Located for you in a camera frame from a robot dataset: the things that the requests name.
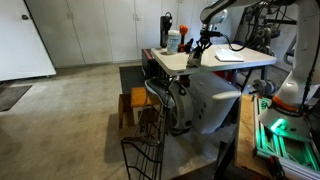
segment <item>wooden stool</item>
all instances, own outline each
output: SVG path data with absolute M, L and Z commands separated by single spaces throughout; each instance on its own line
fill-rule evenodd
M 145 87 L 135 87 L 131 89 L 131 107 L 133 109 L 133 120 L 134 124 L 137 125 L 139 121 L 139 112 L 141 112 L 143 106 L 152 105 L 159 106 L 160 100 L 157 96 L 149 93 L 148 100 L 147 91 Z

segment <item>door mat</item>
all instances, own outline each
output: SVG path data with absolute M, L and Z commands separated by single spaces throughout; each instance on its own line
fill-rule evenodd
M 19 99 L 31 88 L 29 86 L 1 87 L 0 112 L 10 110 Z
M 133 87 L 144 87 L 141 66 L 119 67 L 123 94 L 130 94 Z

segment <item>concrete floor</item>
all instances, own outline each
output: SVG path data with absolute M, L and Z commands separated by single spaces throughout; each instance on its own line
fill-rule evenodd
M 58 69 L 0 112 L 0 179 L 127 179 L 118 130 L 119 66 Z M 219 141 L 234 126 L 201 137 L 191 132 L 166 142 L 163 179 L 214 162 Z

